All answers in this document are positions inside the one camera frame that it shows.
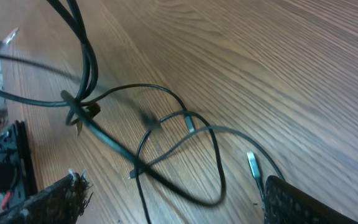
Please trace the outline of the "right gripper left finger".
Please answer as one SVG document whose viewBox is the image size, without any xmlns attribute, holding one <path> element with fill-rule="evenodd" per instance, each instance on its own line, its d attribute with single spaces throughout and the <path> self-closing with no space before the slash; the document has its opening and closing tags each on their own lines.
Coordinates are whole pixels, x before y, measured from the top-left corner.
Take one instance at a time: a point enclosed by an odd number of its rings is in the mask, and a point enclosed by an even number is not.
<svg viewBox="0 0 358 224">
<path fill-rule="evenodd" d="M 91 184 L 86 174 L 69 174 L 27 200 L 0 213 L 0 224 L 76 223 L 88 206 Z"/>
</svg>

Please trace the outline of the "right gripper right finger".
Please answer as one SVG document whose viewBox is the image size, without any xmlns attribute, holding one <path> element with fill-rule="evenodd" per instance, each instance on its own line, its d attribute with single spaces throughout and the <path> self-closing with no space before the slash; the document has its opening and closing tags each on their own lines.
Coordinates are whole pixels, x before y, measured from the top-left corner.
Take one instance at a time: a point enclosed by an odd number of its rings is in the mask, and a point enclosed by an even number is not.
<svg viewBox="0 0 358 224">
<path fill-rule="evenodd" d="M 267 178 L 264 205 L 268 224 L 358 224 L 274 175 Z"/>
</svg>

